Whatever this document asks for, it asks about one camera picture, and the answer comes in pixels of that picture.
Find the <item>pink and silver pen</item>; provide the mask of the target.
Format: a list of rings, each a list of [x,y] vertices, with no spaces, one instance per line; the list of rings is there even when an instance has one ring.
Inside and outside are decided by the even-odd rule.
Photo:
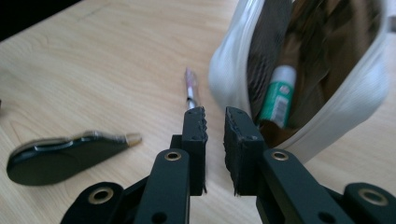
[[[196,75],[187,67],[185,71],[185,84],[187,93],[187,107],[193,109],[199,105],[198,83]]]

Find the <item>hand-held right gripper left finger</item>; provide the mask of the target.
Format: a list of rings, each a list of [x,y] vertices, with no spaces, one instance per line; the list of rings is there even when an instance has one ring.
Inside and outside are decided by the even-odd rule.
[[[191,197],[205,191],[207,139],[205,109],[186,111],[182,133],[153,163],[134,224],[189,224]]]

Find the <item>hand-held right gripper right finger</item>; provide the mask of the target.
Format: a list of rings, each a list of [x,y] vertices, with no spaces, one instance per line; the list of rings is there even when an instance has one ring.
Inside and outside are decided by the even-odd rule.
[[[234,193],[256,198],[263,224],[353,224],[292,153],[266,145],[245,111],[226,108],[224,148]]]

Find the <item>brown and white pencil case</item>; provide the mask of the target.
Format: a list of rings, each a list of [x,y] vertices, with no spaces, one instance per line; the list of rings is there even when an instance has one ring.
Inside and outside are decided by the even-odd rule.
[[[239,0],[209,65],[219,106],[248,113],[269,147],[306,162],[370,118],[388,93],[388,0]],[[280,65],[296,73],[286,125],[259,114]]]

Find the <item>green and white glue stick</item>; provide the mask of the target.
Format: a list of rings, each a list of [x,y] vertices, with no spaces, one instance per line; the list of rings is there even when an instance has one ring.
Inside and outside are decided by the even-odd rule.
[[[296,70],[292,66],[280,65],[274,70],[259,120],[270,120],[280,128],[286,126],[296,78]]]

